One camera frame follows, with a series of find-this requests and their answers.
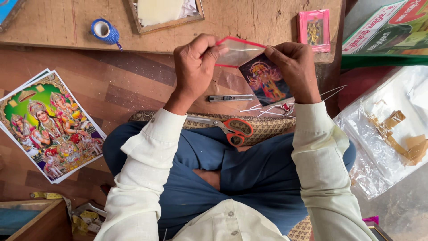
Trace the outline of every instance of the wrist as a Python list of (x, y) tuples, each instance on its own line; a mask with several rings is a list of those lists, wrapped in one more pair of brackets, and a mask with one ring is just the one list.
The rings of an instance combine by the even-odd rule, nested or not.
[(179, 91), (174, 91), (163, 108), (173, 114), (186, 115), (195, 100)]
[(316, 104), (321, 102), (321, 96), (319, 93), (295, 96), (294, 102), (302, 105)]

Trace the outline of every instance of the yellow measuring tape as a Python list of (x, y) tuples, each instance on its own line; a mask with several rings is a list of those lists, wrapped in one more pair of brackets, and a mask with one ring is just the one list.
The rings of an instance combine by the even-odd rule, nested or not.
[(44, 198), (44, 199), (64, 199), (67, 205), (68, 216), (71, 220), (71, 232), (72, 234), (86, 235), (90, 230), (98, 232), (101, 227), (99, 222), (98, 213), (84, 211), (80, 217), (71, 214), (71, 201), (70, 199), (58, 194), (58, 193), (44, 193), (34, 192), (30, 193), (31, 198)]

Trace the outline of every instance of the clear plastic sheet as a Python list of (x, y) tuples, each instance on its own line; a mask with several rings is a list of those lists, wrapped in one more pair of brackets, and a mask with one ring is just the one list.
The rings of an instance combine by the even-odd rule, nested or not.
[(225, 45), (229, 48), (229, 52), (220, 56), (215, 65), (231, 68), (238, 68), (263, 53), (266, 48), (264, 45), (232, 36), (227, 36), (218, 41), (216, 45)]
[(406, 139), (425, 134), (428, 137), (428, 66), (393, 69), (377, 86), (348, 105), (334, 122), (345, 131), (357, 148), (350, 177), (368, 200), (384, 193), (428, 161), (428, 155), (415, 166), (389, 146), (377, 132), (369, 116), (380, 122), (394, 111), (406, 117), (394, 126), (392, 137), (408, 150)]

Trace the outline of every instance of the white shirt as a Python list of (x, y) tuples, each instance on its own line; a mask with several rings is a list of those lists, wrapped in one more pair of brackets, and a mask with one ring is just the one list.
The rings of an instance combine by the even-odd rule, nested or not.
[[(301, 197), (317, 241), (376, 241), (361, 219), (342, 161), (349, 146), (345, 133), (327, 115), (324, 102), (295, 105), (291, 154)], [(115, 177), (105, 210), (109, 213), (95, 241), (158, 241), (158, 203), (187, 116), (159, 110), (121, 150), (128, 155)], [(186, 224), (173, 241), (284, 241), (287, 234), (257, 210), (225, 200)]]

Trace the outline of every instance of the shirt sleeve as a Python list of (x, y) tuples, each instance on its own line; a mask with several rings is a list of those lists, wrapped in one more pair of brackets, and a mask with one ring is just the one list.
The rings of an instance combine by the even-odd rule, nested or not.
[(324, 102), (295, 104), (296, 129), (291, 154), (301, 196), (317, 241), (377, 241), (362, 221), (342, 157), (346, 134), (328, 116)]
[(108, 215), (94, 241), (159, 240), (159, 196), (186, 117), (160, 109), (121, 147), (128, 158), (114, 178), (116, 187), (110, 189), (105, 206)]

